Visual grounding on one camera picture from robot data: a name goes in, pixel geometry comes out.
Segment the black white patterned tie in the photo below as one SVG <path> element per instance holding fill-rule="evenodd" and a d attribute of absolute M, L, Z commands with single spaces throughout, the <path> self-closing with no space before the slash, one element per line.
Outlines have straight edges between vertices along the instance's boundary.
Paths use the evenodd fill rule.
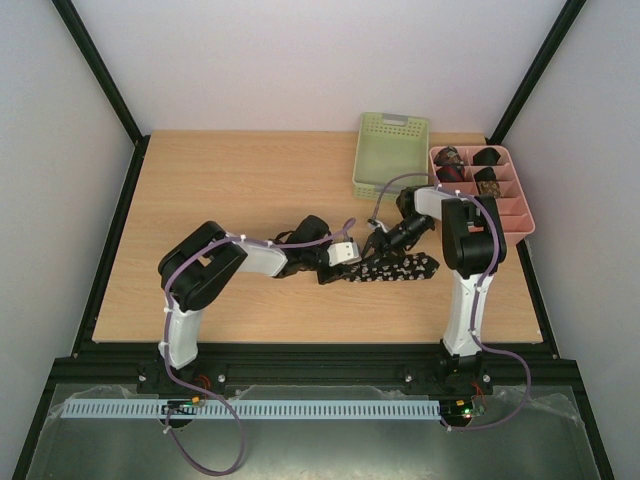
<path fill-rule="evenodd" d="M 422 252 L 394 258 L 371 257 L 351 267 L 343 279 L 352 283 L 428 280 L 439 267 L 436 259 Z"/>

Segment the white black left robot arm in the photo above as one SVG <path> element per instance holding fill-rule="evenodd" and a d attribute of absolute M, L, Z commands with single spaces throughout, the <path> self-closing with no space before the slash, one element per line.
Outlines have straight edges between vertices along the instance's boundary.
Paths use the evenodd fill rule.
<path fill-rule="evenodd" d="M 348 236 L 355 223 L 351 218 L 332 233 L 321 218 L 309 215 L 293 231 L 258 240 L 204 222 L 158 265 L 167 315 L 158 348 L 165 363 L 179 370 L 196 359 L 203 311 L 235 274 L 282 279 L 357 259 L 357 245 Z"/>

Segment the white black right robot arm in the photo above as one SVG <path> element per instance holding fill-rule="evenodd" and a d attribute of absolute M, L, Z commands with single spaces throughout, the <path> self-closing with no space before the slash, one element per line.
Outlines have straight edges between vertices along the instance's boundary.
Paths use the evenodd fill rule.
<path fill-rule="evenodd" d="M 408 187 L 396 199 L 403 221 L 390 229 L 377 219 L 376 205 L 368 220 L 373 229 L 368 244 L 386 255 L 398 256 L 440 222 L 442 254 L 453 274 L 450 316 L 442 339 L 451 358 L 436 367 L 436 379 L 445 390 L 460 390 L 471 379 L 461 358 L 483 350 L 481 327 L 488 290 L 507 244 L 496 199 L 472 195 L 442 185 Z"/>

